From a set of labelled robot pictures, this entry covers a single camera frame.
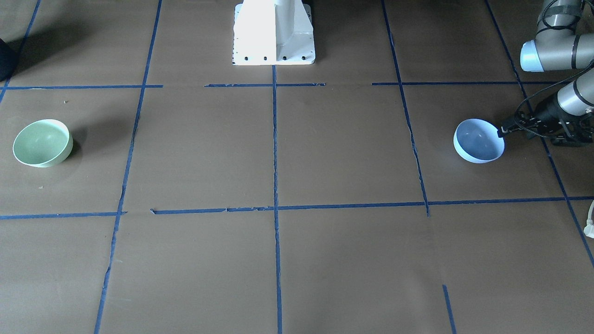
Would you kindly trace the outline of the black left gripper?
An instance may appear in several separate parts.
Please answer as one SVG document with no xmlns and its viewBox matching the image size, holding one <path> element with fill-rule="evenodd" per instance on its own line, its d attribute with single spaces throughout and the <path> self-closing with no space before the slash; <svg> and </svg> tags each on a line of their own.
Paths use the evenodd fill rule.
<svg viewBox="0 0 594 334">
<path fill-rule="evenodd" d="M 573 116 L 564 111 L 556 96 L 541 101 L 529 120 L 505 119 L 497 129 L 499 138 L 522 131 L 527 139 L 550 139 L 554 146 L 583 147 L 593 143 L 593 116 Z"/>
</svg>

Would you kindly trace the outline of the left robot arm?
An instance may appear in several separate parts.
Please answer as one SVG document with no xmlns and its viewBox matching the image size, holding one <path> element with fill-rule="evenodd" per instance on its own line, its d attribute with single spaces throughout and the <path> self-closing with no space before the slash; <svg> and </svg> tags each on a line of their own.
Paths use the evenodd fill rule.
<svg viewBox="0 0 594 334">
<path fill-rule="evenodd" d="M 555 146 L 581 147 L 593 142 L 593 34 L 578 34 L 577 26 L 591 0 L 546 0 L 537 18 L 533 40 L 525 42 L 520 65 L 525 72 L 575 70 L 556 83 L 560 89 L 522 112 L 529 98 L 497 130 L 500 138 L 524 131 L 531 139 L 548 139 Z"/>
</svg>

